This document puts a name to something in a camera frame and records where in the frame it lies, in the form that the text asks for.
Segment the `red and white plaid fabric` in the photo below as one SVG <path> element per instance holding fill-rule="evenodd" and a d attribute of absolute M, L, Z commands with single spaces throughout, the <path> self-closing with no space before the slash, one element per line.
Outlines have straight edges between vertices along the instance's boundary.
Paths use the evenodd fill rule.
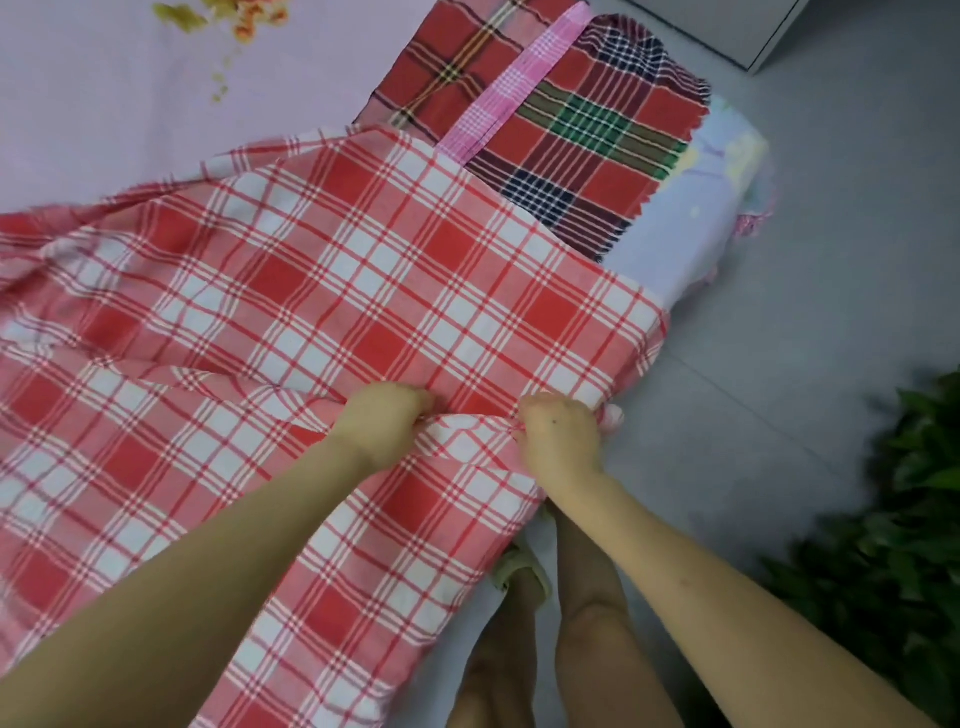
<path fill-rule="evenodd" d="M 0 653 L 399 380 L 449 415 L 310 541 L 202 726 L 369 726 L 533 513 L 520 396 L 597 405 L 660 309 L 390 129 L 254 144 L 83 209 L 0 217 Z"/>
<path fill-rule="evenodd" d="M 592 18 L 587 3 L 570 6 L 470 104 L 437 149 L 459 164 L 476 157 L 560 62 Z"/>

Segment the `leg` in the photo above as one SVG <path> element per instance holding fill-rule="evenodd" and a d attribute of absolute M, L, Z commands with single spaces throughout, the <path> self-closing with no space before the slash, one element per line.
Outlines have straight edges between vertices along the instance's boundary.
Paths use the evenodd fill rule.
<path fill-rule="evenodd" d="M 556 517 L 557 682 L 570 728 L 683 728 L 636 639 L 613 561 L 564 514 Z"/>
<path fill-rule="evenodd" d="M 470 653 L 447 728 L 533 728 L 534 614 L 542 602 L 543 588 L 533 572 L 515 571 L 503 603 Z"/>

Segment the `person's right arm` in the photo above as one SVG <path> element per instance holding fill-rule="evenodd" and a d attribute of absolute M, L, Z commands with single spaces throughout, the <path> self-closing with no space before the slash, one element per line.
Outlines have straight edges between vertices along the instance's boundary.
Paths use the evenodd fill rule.
<path fill-rule="evenodd" d="M 587 407 L 520 405 L 524 462 L 657 613 L 735 728 L 934 723 L 812 624 L 638 503 L 600 465 Z"/>

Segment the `tile floor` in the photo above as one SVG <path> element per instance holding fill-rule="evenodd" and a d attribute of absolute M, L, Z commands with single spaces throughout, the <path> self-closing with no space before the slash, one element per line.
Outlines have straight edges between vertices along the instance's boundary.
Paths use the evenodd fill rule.
<path fill-rule="evenodd" d="M 610 470 L 744 570 L 818 514 L 866 497 L 860 465 L 894 389 L 960 362 L 960 5 L 814 0 L 754 77 L 623 0 L 770 140 L 780 205 L 712 288 L 681 304 L 666 352 L 622 402 Z M 550 526 L 530 538 L 554 561 Z M 691 725 L 708 704 L 630 590 L 637 628 Z M 496 594 L 478 590 L 425 661 L 394 726 L 441 726 Z M 538 725 L 565 721 L 556 604 L 540 613 Z"/>

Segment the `red and green plaid fabric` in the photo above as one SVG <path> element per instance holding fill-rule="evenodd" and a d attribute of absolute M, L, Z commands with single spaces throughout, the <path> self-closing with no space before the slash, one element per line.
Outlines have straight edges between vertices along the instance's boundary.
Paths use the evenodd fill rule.
<path fill-rule="evenodd" d="M 440 0 L 361 112 L 436 144 L 573 0 Z M 669 176 L 709 85 L 622 15 L 594 18 L 467 168 L 601 260 Z"/>

